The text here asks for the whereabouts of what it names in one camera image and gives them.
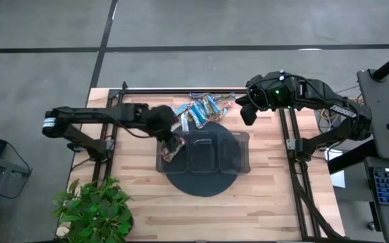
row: cable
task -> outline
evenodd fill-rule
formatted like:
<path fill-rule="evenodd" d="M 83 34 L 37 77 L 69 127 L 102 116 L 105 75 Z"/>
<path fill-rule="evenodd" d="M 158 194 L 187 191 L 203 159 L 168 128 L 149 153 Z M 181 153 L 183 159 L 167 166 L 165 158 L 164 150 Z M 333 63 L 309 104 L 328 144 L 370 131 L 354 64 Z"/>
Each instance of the cable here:
<path fill-rule="evenodd" d="M 313 158 L 316 158 L 316 159 L 322 159 L 324 161 L 327 161 L 325 158 L 322 158 L 322 157 L 318 157 L 318 156 L 314 156 L 314 155 L 310 155 L 310 156 L 313 157 Z"/>
<path fill-rule="evenodd" d="M 256 102 L 254 100 L 252 100 L 251 98 L 251 95 L 250 95 L 250 91 L 251 91 L 251 88 L 255 85 L 255 84 L 258 84 L 260 82 L 266 82 L 266 81 L 272 81 L 272 80 L 275 80 L 275 82 L 272 82 L 270 85 L 267 86 L 267 88 L 265 88 L 266 90 L 271 87 L 273 84 L 277 83 L 277 82 L 281 82 L 281 80 L 279 80 L 278 78 L 268 78 L 268 79 L 261 79 L 261 80 L 257 80 L 257 81 L 254 81 L 252 84 L 249 85 L 249 87 L 247 87 L 247 97 L 249 98 L 249 101 L 256 107 L 258 108 L 258 110 L 260 111 L 266 111 L 266 109 L 260 107 L 258 104 L 256 104 Z M 265 91 L 262 89 L 262 88 L 259 88 L 259 90 L 262 90 L 263 91 L 263 94 L 265 96 L 265 101 L 267 102 L 267 109 L 268 109 L 268 97 L 267 97 L 267 94 L 265 93 Z"/>
<path fill-rule="evenodd" d="M 321 118 L 322 118 L 322 116 L 319 115 L 319 119 L 317 119 L 317 129 L 319 130 L 320 133 L 323 134 L 323 131 L 321 129 Z"/>
<path fill-rule="evenodd" d="M 108 135 L 108 136 L 105 137 L 105 139 L 106 139 L 106 138 L 111 138 L 111 137 L 112 137 L 112 135 Z M 114 146 L 115 146 L 115 140 L 112 141 L 112 144 L 111 144 L 111 146 L 109 147 L 108 151 L 114 149 Z M 74 166 L 70 169 L 70 171 L 73 171 L 74 168 L 76 168 L 76 167 L 79 166 L 79 165 L 82 165 L 82 164 L 86 163 L 87 161 L 91 161 L 91 158 L 87 158 L 87 159 L 85 159 L 84 161 L 78 163 L 77 165 L 74 165 Z"/>
<path fill-rule="evenodd" d="M 344 90 L 337 91 L 336 94 L 338 94 L 339 92 L 344 92 L 346 90 L 350 90 L 350 89 L 357 88 L 357 87 L 359 87 L 359 85 L 356 85 L 356 86 L 353 86 L 353 87 L 350 87 L 350 88 L 345 88 Z"/>
<path fill-rule="evenodd" d="M 77 166 L 82 165 L 83 163 L 86 163 L 86 162 L 89 161 L 89 160 L 90 160 L 90 158 L 87 158 L 87 159 L 85 159 L 84 161 L 80 162 L 79 164 L 74 165 L 74 166 L 70 169 L 70 171 L 72 171 L 72 170 L 73 170 L 74 168 L 76 168 Z"/>
<path fill-rule="evenodd" d="M 301 172 L 296 172 L 297 174 L 302 175 L 304 171 L 308 170 L 309 166 L 307 165 L 306 162 L 304 161 L 296 161 L 296 162 L 300 164 L 300 169 L 301 169 Z"/>
<path fill-rule="evenodd" d="M 55 108 L 55 110 L 59 111 L 59 112 L 62 112 L 62 113 L 67 113 L 67 114 L 70 114 L 70 113 L 73 113 L 73 112 L 69 112 L 69 111 L 64 111 L 63 109 L 61 108 Z M 128 128 L 126 128 L 121 122 L 119 122 L 117 119 L 113 118 L 111 115 L 108 115 L 106 113 L 103 113 L 103 112 L 98 112 L 98 111 L 87 111 L 87 112 L 81 112 L 81 111 L 77 111 L 76 113 L 78 114 L 91 114 L 91 113 L 96 113 L 96 114 L 100 114 L 100 115 L 105 115 L 109 118 L 111 118 L 113 121 L 115 121 L 115 123 L 125 129 L 125 131 L 127 131 L 130 135 L 132 135 L 133 137 L 136 137 L 136 138 L 152 138 L 152 136 L 140 136 L 140 135 L 136 135 L 134 134 L 132 131 L 130 131 Z"/>
<path fill-rule="evenodd" d="M 359 104 L 359 98 L 361 97 L 361 95 L 363 95 L 363 93 L 359 94 L 358 98 L 357 98 L 357 103 Z"/>
<path fill-rule="evenodd" d="M 26 167 L 28 168 L 28 176 L 26 177 L 25 179 L 25 182 L 24 184 L 22 185 L 22 187 L 20 188 L 19 192 L 15 195 L 15 196 L 6 196 L 6 195 L 2 195 L 0 194 L 0 196 L 2 196 L 3 198 L 8 198 L 8 199 L 15 199 L 17 197 L 19 197 L 20 193 L 22 193 L 26 183 L 28 182 L 28 179 L 30 178 L 31 176 L 31 173 L 32 173 L 32 169 L 30 168 L 29 164 L 24 160 L 24 158 L 22 158 L 22 156 L 20 156 L 19 152 L 14 148 L 14 146 L 7 142 L 7 144 L 14 150 L 14 152 L 16 153 L 16 155 L 19 157 L 19 159 L 26 165 Z"/>

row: wooden tabletop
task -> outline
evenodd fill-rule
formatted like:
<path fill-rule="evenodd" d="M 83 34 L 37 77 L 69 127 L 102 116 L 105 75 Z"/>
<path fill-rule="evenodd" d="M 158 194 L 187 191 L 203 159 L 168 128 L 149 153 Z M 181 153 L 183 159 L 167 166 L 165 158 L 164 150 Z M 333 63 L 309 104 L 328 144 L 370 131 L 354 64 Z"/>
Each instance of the wooden tabletop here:
<path fill-rule="evenodd" d="M 92 89 L 87 107 L 105 107 L 108 90 Z M 148 103 L 150 106 L 173 105 L 176 108 L 189 102 L 189 98 L 187 94 L 126 94 L 123 102 Z M 135 138 L 123 129 L 118 130 L 111 177 L 119 179 L 122 190 L 133 199 L 128 206 L 134 216 L 134 228 L 127 240 L 301 239 L 279 113 L 258 112 L 253 126 L 245 126 L 239 112 L 240 106 L 234 103 L 220 124 L 231 131 L 250 134 L 251 172 L 238 176 L 226 191 L 212 197 L 187 195 L 155 170 L 157 141 L 154 138 Z M 299 111 L 296 117 L 302 137 L 310 138 L 318 134 L 312 110 Z M 101 126 L 84 124 L 82 131 L 92 138 L 99 138 Z M 321 152 L 316 152 L 316 155 L 323 156 Z M 86 153 L 77 154 L 74 165 L 87 157 Z M 77 167 L 70 174 L 69 184 L 76 179 L 83 184 L 90 182 L 93 168 L 93 162 Z M 309 162 L 309 177 L 317 208 L 328 223 L 344 235 L 326 162 L 321 159 Z M 309 235 L 312 236 L 307 208 L 305 219 Z"/>

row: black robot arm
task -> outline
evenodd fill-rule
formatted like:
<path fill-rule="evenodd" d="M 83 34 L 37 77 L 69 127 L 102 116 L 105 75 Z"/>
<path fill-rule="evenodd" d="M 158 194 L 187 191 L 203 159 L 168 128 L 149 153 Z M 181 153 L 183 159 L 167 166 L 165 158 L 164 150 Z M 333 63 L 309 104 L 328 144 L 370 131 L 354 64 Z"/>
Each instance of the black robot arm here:
<path fill-rule="evenodd" d="M 127 131 L 139 138 L 155 137 L 172 152 L 179 149 L 181 143 L 178 135 L 171 131 L 171 126 L 176 122 L 178 118 L 166 105 L 152 109 L 142 103 L 123 103 L 111 108 L 58 107 L 46 112 L 42 133 L 50 138 L 65 138 L 71 142 L 68 147 L 73 151 L 84 148 L 91 159 L 104 161 L 109 158 L 111 144 L 106 140 L 92 139 L 72 124 L 113 124 L 125 129 L 136 128 L 148 136 Z"/>
<path fill-rule="evenodd" d="M 255 122 L 257 111 L 268 109 L 327 109 L 346 117 L 337 128 L 319 136 L 286 141 L 286 146 L 294 151 L 297 159 L 309 161 L 320 147 L 346 139 L 364 140 L 370 137 L 370 109 L 336 94 L 321 80 L 306 79 L 281 70 L 264 77 L 257 75 L 247 82 L 246 87 L 247 95 L 237 99 L 236 103 L 242 106 L 240 114 L 248 126 Z"/>

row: green plant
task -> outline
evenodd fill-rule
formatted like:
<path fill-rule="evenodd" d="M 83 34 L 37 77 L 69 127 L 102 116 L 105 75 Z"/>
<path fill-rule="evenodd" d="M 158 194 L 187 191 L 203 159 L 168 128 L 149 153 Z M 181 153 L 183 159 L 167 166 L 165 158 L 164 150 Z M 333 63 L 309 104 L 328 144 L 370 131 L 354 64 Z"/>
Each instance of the green plant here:
<path fill-rule="evenodd" d="M 126 202 L 130 198 L 109 178 L 98 188 L 85 184 L 76 192 L 79 180 L 70 184 L 68 192 L 59 193 L 54 200 L 59 224 L 70 222 L 64 242 L 116 243 L 125 242 L 133 219 Z"/>

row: leaf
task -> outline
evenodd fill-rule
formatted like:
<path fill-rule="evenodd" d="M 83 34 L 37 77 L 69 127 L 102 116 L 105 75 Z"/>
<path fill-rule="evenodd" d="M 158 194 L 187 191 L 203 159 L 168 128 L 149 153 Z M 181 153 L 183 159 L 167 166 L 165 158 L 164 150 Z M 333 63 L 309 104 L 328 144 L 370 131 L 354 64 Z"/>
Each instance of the leaf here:
<path fill-rule="evenodd" d="M 112 192 L 112 189 L 106 190 L 105 194 L 109 197 L 113 197 L 114 193 Z"/>
<path fill-rule="evenodd" d="M 100 229 L 100 234 L 101 234 L 102 236 L 108 236 L 110 233 L 111 233 L 111 230 L 108 228 L 107 225 L 104 225 L 104 226 Z"/>
<path fill-rule="evenodd" d="M 97 194 L 91 194 L 90 197 L 91 197 L 91 202 L 93 203 L 98 203 L 100 200 L 99 195 Z"/>
<path fill-rule="evenodd" d="M 91 205 L 91 207 L 89 207 L 89 211 L 91 213 L 96 213 L 97 210 L 99 210 L 99 206 L 98 205 Z"/>
<path fill-rule="evenodd" d="M 76 190 L 76 187 L 79 185 L 79 179 L 75 180 L 74 182 L 72 182 L 70 184 L 70 186 L 68 187 L 68 191 L 72 193 L 72 195 L 74 195 L 74 191 Z"/>
<path fill-rule="evenodd" d="M 111 208 L 107 212 L 108 218 L 113 219 L 114 217 L 116 217 L 118 214 L 118 208 L 118 203 L 116 201 L 113 201 Z"/>
<path fill-rule="evenodd" d="M 77 206 L 79 206 L 79 204 L 80 204 L 80 200 L 70 201 L 68 203 L 68 208 L 69 209 L 75 209 Z"/>
<path fill-rule="evenodd" d="M 108 239 L 106 239 L 106 243 L 116 243 L 116 241 L 113 236 L 109 236 Z"/>
<path fill-rule="evenodd" d="M 90 243 L 97 243 L 98 239 L 97 231 L 94 231 L 90 237 Z"/>
<path fill-rule="evenodd" d="M 58 208 L 57 210 L 55 210 L 55 212 L 53 212 L 53 215 L 55 216 L 55 218 L 59 219 L 61 215 L 65 212 L 65 210 L 65 208 Z"/>
<path fill-rule="evenodd" d="M 99 212 L 100 212 L 101 216 L 107 217 L 107 212 L 109 210 L 110 205 L 111 205 L 111 203 L 106 201 L 106 200 L 102 201 L 100 203 Z"/>
<path fill-rule="evenodd" d="M 115 196 L 113 196 L 113 199 L 115 200 L 119 200 L 119 199 L 123 199 L 124 198 L 124 193 L 119 191 L 115 194 Z"/>
<path fill-rule="evenodd" d="M 119 243 L 126 243 L 126 240 L 124 239 L 126 235 L 121 234 L 119 231 L 116 231 L 115 234 L 115 240 Z"/>
<path fill-rule="evenodd" d="M 118 179 L 116 178 L 108 178 L 107 179 L 107 185 L 108 186 L 112 186 L 114 183 L 117 183 L 117 182 L 120 182 Z"/>
<path fill-rule="evenodd" d="M 55 205 L 56 207 L 62 207 L 63 206 L 63 201 L 58 199 L 58 200 L 52 200 L 52 204 Z"/>
<path fill-rule="evenodd" d="M 57 200 L 61 200 L 61 201 L 71 199 L 72 197 L 73 197 L 73 195 L 71 195 L 68 192 L 60 192 L 60 193 L 55 195 L 55 198 Z"/>
<path fill-rule="evenodd" d="M 80 220 L 80 217 L 76 215 L 65 215 L 61 218 L 61 220 L 59 220 L 59 223 L 71 222 L 76 220 Z"/>
<path fill-rule="evenodd" d="M 101 224 L 104 222 L 104 218 L 102 217 L 98 217 L 96 219 L 94 219 L 92 222 L 91 222 L 91 225 L 94 226 L 94 227 L 100 227 Z"/>
<path fill-rule="evenodd" d="M 88 193 L 89 193 L 89 188 L 82 187 L 82 188 L 80 189 L 80 193 L 81 193 L 81 195 L 86 195 L 86 194 L 88 194 Z"/>
<path fill-rule="evenodd" d="M 91 235 L 92 232 L 93 232 L 93 228 L 92 227 L 88 227 L 88 228 L 85 228 L 84 230 L 82 230 L 79 233 L 79 236 L 88 237 L 89 235 Z"/>
<path fill-rule="evenodd" d="M 129 229 L 131 228 L 132 226 L 129 224 L 129 223 L 123 223 L 123 224 L 120 224 L 120 226 L 118 226 L 118 230 L 122 233 L 122 234 L 124 234 L 124 235 L 126 235 L 126 234 L 128 234 L 128 232 L 129 232 Z"/>
<path fill-rule="evenodd" d="M 132 213 L 126 209 L 122 211 L 121 216 L 118 217 L 118 223 L 125 223 L 132 216 Z"/>

